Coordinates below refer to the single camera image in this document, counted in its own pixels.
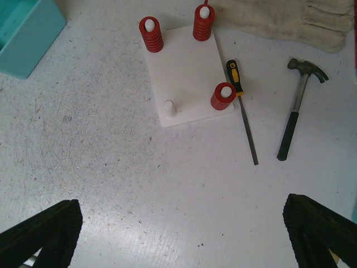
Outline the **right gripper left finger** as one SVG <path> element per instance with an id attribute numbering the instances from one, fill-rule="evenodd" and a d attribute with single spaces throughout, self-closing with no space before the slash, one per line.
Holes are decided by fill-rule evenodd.
<path id="1" fill-rule="evenodd" d="M 1 267 L 69 267 L 83 216 L 77 199 L 63 200 L 1 233 Z"/>

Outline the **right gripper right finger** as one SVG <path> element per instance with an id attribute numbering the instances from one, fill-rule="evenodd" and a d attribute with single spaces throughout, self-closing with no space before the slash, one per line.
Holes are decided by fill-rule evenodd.
<path id="1" fill-rule="evenodd" d="M 299 267 L 337 267 L 332 253 L 356 267 L 356 224 L 313 199 L 289 194 L 283 209 Z"/>

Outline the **black handled hammer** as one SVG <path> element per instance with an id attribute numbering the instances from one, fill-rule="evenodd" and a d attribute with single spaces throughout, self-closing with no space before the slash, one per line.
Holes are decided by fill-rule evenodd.
<path id="1" fill-rule="evenodd" d="M 297 89 L 295 102 L 282 137 L 281 145 L 278 150 L 277 159 L 279 161 L 287 160 L 308 79 L 311 75 L 314 75 L 320 83 L 324 83 L 329 80 L 329 77 L 321 68 L 309 61 L 299 61 L 296 58 L 292 58 L 288 62 L 287 68 L 289 70 L 298 70 L 301 75 L 301 80 Z"/>

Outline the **large red spring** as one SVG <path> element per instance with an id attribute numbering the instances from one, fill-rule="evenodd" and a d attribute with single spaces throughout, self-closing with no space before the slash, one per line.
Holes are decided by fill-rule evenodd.
<path id="1" fill-rule="evenodd" d="M 163 38 L 158 19 L 151 16 L 142 18 L 139 23 L 139 31 L 149 52 L 157 53 L 163 49 Z"/>
<path id="2" fill-rule="evenodd" d="M 206 41 L 210 38 L 215 20 L 215 10 L 208 2 L 197 6 L 194 16 L 193 37 L 197 41 Z"/>
<path id="3" fill-rule="evenodd" d="M 216 86 L 211 96 L 210 104 L 215 110 L 223 111 L 229 107 L 235 98 L 235 87 L 231 83 L 223 82 Z"/>

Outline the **yellow black handled file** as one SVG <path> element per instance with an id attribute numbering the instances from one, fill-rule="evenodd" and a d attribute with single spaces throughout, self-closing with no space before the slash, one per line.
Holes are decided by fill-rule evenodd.
<path id="1" fill-rule="evenodd" d="M 243 119 L 245 131 L 247 134 L 250 152 L 252 154 L 253 164 L 258 165 L 259 164 L 258 156 L 257 156 L 257 152 L 255 149 L 250 125 L 248 122 L 248 116 L 245 111 L 243 100 L 242 100 L 242 96 L 244 95 L 244 90 L 243 90 L 241 82 L 240 82 L 240 74 L 239 74 L 238 64 L 237 64 L 236 60 L 234 60 L 234 59 L 228 60 L 226 62 L 226 70 L 227 70 L 229 81 L 234 86 L 234 88 L 236 90 L 236 97 L 238 98 L 238 101 L 240 104 L 240 110 L 242 113 L 242 119 Z"/>

